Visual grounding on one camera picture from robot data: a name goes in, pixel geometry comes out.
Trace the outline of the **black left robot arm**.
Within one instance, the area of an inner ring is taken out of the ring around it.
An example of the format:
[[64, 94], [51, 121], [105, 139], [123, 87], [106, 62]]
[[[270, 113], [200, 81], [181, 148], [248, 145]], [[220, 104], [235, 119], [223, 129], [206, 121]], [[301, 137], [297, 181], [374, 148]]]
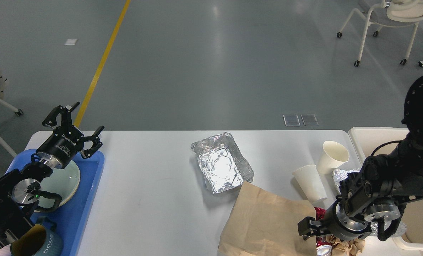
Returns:
[[72, 123], [71, 113], [80, 105], [57, 106], [42, 125], [53, 130], [22, 170], [14, 169], [0, 178], [0, 248], [20, 240], [34, 227], [34, 211], [50, 213], [61, 203], [58, 193], [43, 191], [41, 182], [55, 169], [63, 170], [76, 154], [83, 159], [92, 157], [102, 147], [99, 126], [91, 136], [85, 136]]

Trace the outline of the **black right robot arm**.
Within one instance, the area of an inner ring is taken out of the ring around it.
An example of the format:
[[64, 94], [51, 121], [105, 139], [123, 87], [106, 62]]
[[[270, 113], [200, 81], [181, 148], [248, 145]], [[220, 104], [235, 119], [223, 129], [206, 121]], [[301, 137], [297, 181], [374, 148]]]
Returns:
[[326, 235], [364, 239], [376, 223], [377, 238], [385, 241], [397, 231], [406, 204], [423, 200], [423, 76], [409, 88], [401, 122], [409, 133], [390, 154], [373, 151], [359, 172], [340, 182], [340, 194], [322, 219], [298, 222], [304, 240]]

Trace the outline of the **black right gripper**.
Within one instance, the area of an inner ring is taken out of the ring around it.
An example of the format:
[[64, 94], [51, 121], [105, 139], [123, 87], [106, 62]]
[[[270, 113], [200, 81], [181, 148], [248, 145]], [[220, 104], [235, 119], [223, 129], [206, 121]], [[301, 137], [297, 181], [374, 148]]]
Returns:
[[315, 220], [314, 217], [305, 217], [298, 222], [297, 227], [303, 240], [308, 240], [311, 237], [325, 237], [327, 232], [341, 240], [364, 239], [372, 233], [369, 222], [352, 220], [341, 209], [339, 201], [335, 201], [326, 210], [321, 221]]

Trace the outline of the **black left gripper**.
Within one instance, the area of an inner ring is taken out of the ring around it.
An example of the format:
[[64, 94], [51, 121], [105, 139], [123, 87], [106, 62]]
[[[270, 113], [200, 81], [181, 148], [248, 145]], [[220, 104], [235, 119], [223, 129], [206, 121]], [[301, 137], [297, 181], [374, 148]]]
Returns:
[[[53, 133], [36, 150], [36, 155], [41, 159], [56, 162], [55, 169], [64, 169], [73, 157], [80, 152], [83, 159], [93, 156], [101, 147], [99, 135], [104, 130], [104, 126], [99, 126], [91, 136], [84, 134], [73, 125], [71, 113], [80, 105], [74, 103], [70, 109], [64, 106], [57, 106], [52, 109], [43, 120], [42, 125], [51, 128]], [[57, 125], [57, 116], [61, 115], [61, 124]], [[92, 142], [89, 149], [83, 149], [86, 142]]]

